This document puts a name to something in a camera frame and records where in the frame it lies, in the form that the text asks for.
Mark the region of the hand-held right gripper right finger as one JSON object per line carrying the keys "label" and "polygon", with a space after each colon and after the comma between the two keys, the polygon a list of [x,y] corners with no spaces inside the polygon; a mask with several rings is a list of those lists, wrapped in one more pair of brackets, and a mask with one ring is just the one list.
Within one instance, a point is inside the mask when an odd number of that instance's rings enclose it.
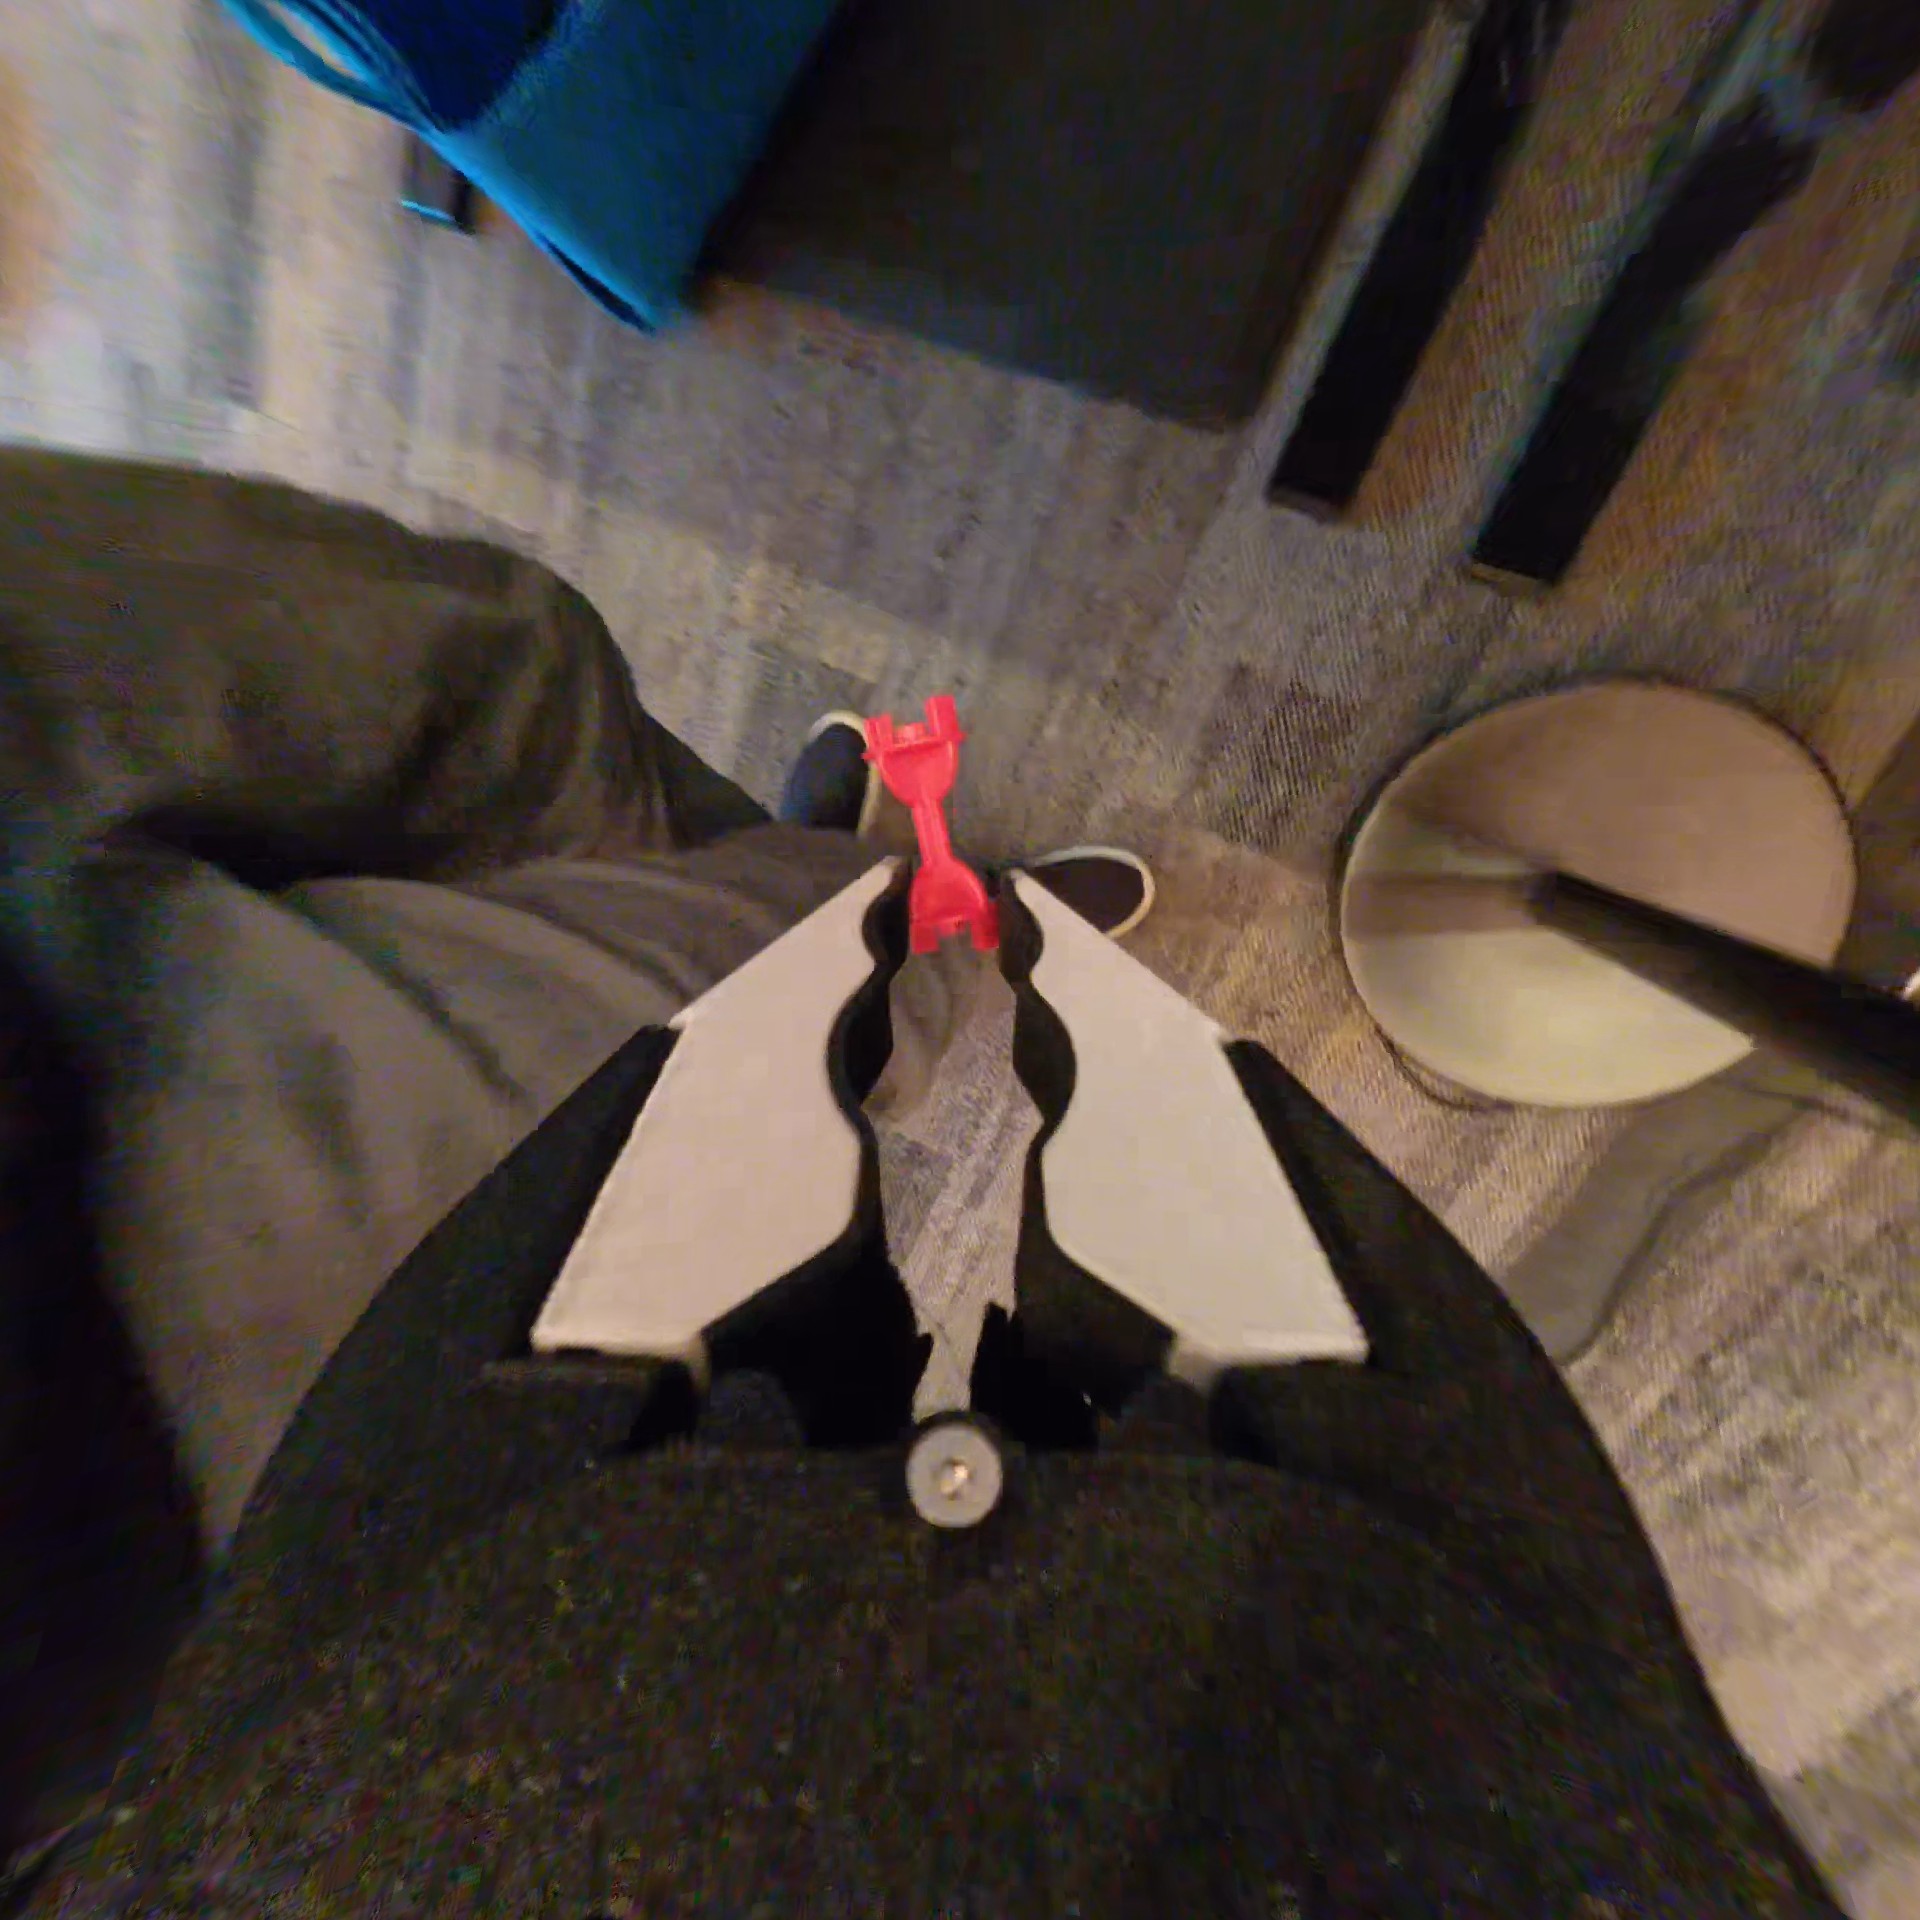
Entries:
{"label": "hand-held right gripper right finger", "polygon": [[1365,1361],[1369,1339],[1227,1033],[1030,873],[1013,871],[1004,899],[1038,942],[1020,1009],[1064,1028],[1069,1068],[1038,1140],[1041,1243],[1139,1310],[1145,1365],[1192,1387]]}

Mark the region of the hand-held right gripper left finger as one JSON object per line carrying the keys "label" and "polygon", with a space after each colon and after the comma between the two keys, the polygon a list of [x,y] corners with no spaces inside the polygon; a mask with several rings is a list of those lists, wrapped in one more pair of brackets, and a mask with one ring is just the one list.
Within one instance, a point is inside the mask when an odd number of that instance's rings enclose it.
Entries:
{"label": "hand-held right gripper left finger", "polygon": [[901,887],[885,856],[683,1007],[651,1093],[530,1328],[530,1353],[718,1372],[722,1325],[857,1223],[870,1135],[835,1065],[869,937]]}

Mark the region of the red toy connector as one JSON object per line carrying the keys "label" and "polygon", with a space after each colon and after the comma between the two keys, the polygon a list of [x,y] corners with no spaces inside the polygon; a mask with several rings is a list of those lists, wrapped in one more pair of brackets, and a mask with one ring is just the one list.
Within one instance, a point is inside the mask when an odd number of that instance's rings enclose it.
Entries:
{"label": "red toy connector", "polygon": [[949,692],[929,694],[917,723],[877,712],[862,723],[866,763],[898,803],[915,835],[907,883],[907,944],[936,952],[968,939],[977,952],[1000,945],[1000,904],[984,876],[956,851],[946,803],[968,734]]}

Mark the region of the person's dark shoe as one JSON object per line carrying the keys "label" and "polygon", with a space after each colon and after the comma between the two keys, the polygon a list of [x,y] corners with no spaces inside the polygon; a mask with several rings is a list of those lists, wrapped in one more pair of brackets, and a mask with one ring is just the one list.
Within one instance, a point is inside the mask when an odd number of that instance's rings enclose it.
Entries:
{"label": "person's dark shoe", "polygon": [[1110,939],[1139,931],[1160,893],[1147,861],[1126,847],[1057,847],[1030,856],[1024,873]]}
{"label": "person's dark shoe", "polygon": [[776,819],[817,832],[873,838],[889,790],[870,758],[869,725],[859,712],[818,718],[794,758]]}

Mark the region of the round stand base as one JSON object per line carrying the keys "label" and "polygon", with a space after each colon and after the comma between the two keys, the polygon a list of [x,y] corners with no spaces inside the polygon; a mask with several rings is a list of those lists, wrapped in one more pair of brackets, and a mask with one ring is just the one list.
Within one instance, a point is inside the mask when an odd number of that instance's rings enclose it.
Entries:
{"label": "round stand base", "polygon": [[1588,1111],[1772,1053],[1916,1107],[1916,908],[1827,763],[1731,694],[1590,679],[1418,749],[1336,900],[1382,1040],[1466,1094]]}

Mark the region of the grey desk with black legs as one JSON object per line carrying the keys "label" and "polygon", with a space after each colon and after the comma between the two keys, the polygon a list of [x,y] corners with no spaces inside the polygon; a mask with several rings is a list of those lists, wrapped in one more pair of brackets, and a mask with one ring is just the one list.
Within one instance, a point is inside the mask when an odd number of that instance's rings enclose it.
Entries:
{"label": "grey desk with black legs", "polygon": [[[1708,283],[1805,180],[1818,142],[1774,101],[1797,54],[1788,4],[1734,4],[1664,133],[1600,299],[1550,375],[1469,571],[1513,592],[1565,580],[1705,324]],[[1352,518],[1489,232],[1546,97],[1571,4],[1483,4],[1421,156],[1349,299],[1266,484]]]}

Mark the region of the dark grey floor bin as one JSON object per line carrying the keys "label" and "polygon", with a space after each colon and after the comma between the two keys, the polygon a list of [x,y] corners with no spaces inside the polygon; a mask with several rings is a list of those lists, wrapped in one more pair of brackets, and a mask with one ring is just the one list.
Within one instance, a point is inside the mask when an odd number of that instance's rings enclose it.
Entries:
{"label": "dark grey floor bin", "polygon": [[1236,424],[1441,13],[844,4],[708,264],[1149,415]]}

